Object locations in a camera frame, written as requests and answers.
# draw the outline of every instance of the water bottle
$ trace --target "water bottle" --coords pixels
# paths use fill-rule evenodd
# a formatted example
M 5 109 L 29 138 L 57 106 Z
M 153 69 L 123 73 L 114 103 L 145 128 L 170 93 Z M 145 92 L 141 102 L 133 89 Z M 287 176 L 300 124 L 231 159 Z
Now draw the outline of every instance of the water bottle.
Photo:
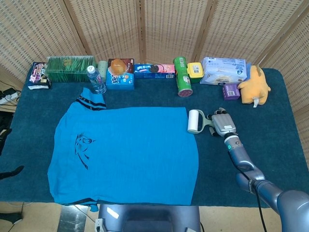
M 106 85 L 102 80 L 102 77 L 99 71 L 94 66 L 88 66 L 87 68 L 87 76 L 93 85 L 96 93 L 105 93 L 106 92 Z

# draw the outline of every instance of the plush toy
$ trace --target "plush toy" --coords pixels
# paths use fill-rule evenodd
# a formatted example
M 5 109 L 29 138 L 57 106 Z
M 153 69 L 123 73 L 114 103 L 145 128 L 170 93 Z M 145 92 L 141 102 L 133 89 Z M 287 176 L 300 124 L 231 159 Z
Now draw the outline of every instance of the plush toy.
M 254 102 L 254 107 L 263 105 L 270 91 L 266 83 L 263 70 L 258 65 L 252 65 L 250 68 L 250 79 L 238 85 L 241 91 L 241 101 L 243 104 Z

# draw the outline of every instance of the pringles can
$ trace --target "pringles can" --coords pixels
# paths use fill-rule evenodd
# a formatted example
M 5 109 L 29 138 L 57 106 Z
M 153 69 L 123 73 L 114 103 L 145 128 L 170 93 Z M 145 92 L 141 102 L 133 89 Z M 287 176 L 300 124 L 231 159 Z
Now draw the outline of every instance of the pringles can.
M 176 57 L 173 60 L 176 70 L 176 81 L 178 87 L 178 96 L 188 97 L 193 93 L 191 88 L 189 74 L 187 72 L 187 62 L 185 57 Z

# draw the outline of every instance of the power strip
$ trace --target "power strip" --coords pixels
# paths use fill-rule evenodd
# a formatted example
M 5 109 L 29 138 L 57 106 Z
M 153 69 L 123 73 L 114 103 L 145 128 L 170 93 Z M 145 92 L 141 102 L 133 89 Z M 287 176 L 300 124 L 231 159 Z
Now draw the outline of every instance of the power strip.
M 13 93 L 12 95 L 6 95 L 5 98 L 0 99 L 0 105 L 6 104 L 8 102 L 13 101 L 18 97 L 17 92 Z

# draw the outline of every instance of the purple box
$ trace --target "purple box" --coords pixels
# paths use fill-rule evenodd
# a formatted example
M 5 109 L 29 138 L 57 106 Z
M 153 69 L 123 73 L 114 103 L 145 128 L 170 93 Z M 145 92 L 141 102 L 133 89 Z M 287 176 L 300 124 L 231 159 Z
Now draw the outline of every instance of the purple box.
M 237 100 L 240 97 L 240 92 L 237 84 L 225 84 L 222 88 L 225 101 Z

